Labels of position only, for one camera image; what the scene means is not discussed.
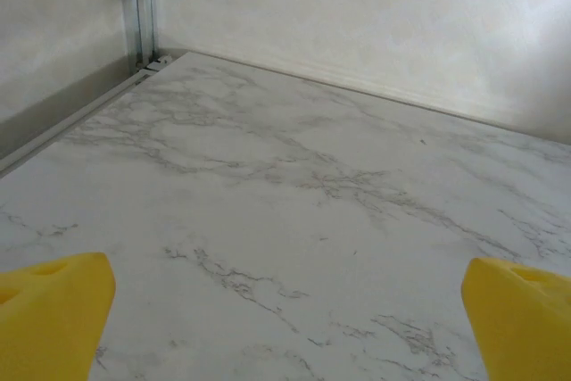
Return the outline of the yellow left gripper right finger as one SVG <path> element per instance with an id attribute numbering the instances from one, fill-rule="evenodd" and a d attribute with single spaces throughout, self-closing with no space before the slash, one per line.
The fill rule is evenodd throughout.
<path id="1" fill-rule="evenodd" d="M 474 258 L 462 301 L 490 380 L 570 378 L 570 278 Z"/>

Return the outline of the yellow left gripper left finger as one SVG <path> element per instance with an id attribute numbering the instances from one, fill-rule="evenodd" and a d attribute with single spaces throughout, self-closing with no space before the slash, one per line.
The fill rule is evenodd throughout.
<path id="1" fill-rule="evenodd" d="M 1 378 L 86 380 L 116 290 L 104 253 L 1 274 Z"/>

